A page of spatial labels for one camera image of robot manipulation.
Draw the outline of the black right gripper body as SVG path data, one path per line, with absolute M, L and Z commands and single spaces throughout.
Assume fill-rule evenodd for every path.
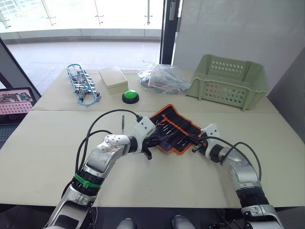
M 206 150 L 208 147 L 208 142 L 207 142 L 207 137 L 200 137 L 198 139 L 199 143 L 197 145 L 203 145 L 203 149 L 202 150 Z

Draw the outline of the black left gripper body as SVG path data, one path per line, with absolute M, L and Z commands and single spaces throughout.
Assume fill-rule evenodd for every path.
M 156 137 L 146 137 L 142 143 L 142 152 L 144 153 L 148 148 L 157 146 Z

